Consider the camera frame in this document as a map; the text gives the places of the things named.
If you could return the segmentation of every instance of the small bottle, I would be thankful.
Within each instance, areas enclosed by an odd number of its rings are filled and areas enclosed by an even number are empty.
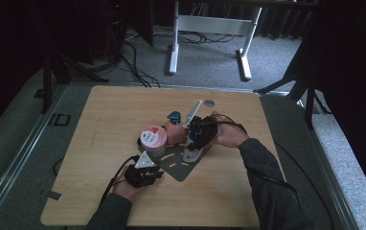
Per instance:
[[[183,143],[185,128],[181,123],[180,113],[178,111],[174,111],[167,118],[169,120],[165,123],[165,130],[168,135],[168,144],[174,145]]]
[[[194,142],[194,140],[195,140],[195,134],[189,133],[189,136],[187,137],[186,141],[186,147],[190,145],[192,142]],[[202,152],[203,149],[194,149],[194,150],[184,149],[183,161],[187,163],[192,163],[198,159],[198,157]]]

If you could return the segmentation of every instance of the person's hand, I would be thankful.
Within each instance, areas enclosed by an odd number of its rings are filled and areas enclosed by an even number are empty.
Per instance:
[[[211,114],[211,117],[216,118],[218,122],[232,122],[230,119],[218,115],[216,111]],[[207,145],[222,145],[228,148],[237,148],[242,142],[248,139],[249,136],[238,126],[230,124],[218,124],[216,137]]]
[[[112,188],[112,193],[122,196],[132,202],[135,197],[145,189],[145,187],[135,188],[126,181],[124,174],[126,173],[127,168],[128,166],[125,166],[121,174],[115,179],[115,185]]]

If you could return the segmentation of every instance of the white stand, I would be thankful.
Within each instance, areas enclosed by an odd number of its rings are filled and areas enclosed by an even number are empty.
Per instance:
[[[210,34],[222,35],[243,35],[246,36],[245,45],[243,49],[239,49],[239,59],[242,65],[242,72],[246,80],[251,80],[251,71],[249,68],[248,59],[246,57],[249,46],[251,45],[252,37],[257,28],[258,19],[262,8],[258,9],[257,15],[252,20],[237,20],[227,18],[179,15],[179,2],[174,3],[174,23],[173,23],[173,37],[172,57],[170,73],[176,74],[177,57],[179,54],[179,44],[177,43],[177,36],[179,31],[200,32]]]

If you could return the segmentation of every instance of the wooden table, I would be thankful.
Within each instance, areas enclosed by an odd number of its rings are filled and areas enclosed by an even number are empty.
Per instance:
[[[178,110],[185,120],[198,100],[197,116],[225,114],[243,124],[277,157],[259,96],[252,93],[189,89],[95,86],[48,198],[45,225],[85,225],[108,181],[129,156],[140,153],[142,129],[162,126]],[[251,188],[238,149],[213,146],[183,182],[164,174],[132,206],[130,226],[258,226]]]

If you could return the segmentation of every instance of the gray carpet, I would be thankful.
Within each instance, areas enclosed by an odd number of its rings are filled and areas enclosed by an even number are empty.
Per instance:
[[[210,36],[212,38],[221,37],[221,35]],[[300,40],[271,40],[256,37],[248,55],[253,80],[243,81],[240,78],[240,70],[235,59],[235,50],[243,45],[243,37],[235,37],[224,43],[201,45],[181,43],[177,74],[174,76],[170,76],[167,71],[171,38],[156,37],[153,48],[140,38],[130,39],[129,42],[136,47],[139,69],[157,78],[162,85],[237,91],[251,91],[279,80],[300,45]],[[123,53],[132,62],[133,53],[129,46],[124,46]],[[126,68],[124,62],[118,66]],[[114,68],[111,72],[103,70],[98,74],[110,80],[107,84],[138,82],[121,68]],[[62,229],[62,227],[46,227],[40,223],[39,218],[46,202],[46,197],[43,195],[53,186],[55,175],[52,167],[66,152],[89,90],[94,84],[96,83],[87,77],[73,76],[72,82],[56,108],[56,113],[71,115],[71,122],[69,126],[44,127],[27,164],[16,178],[10,193],[0,207],[0,229]],[[287,92],[291,86],[292,83],[279,88],[278,91]],[[34,123],[39,119],[42,101],[34,99],[33,96],[35,90],[40,87],[41,73],[39,72],[27,82],[0,119],[0,178],[12,158],[20,150]],[[307,171],[330,207],[335,229],[342,229],[337,213],[332,206],[328,189],[317,169],[314,154],[311,152],[309,136],[315,134],[306,127],[303,121],[303,109],[295,102],[278,95],[264,96],[262,102],[273,138],[283,145]],[[299,191],[303,207],[316,228],[330,229],[328,215],[314,190],[299,169],[279,148],[278,152],[286,179]],[[73,226],[69,229],[82,229],[82,226]]]

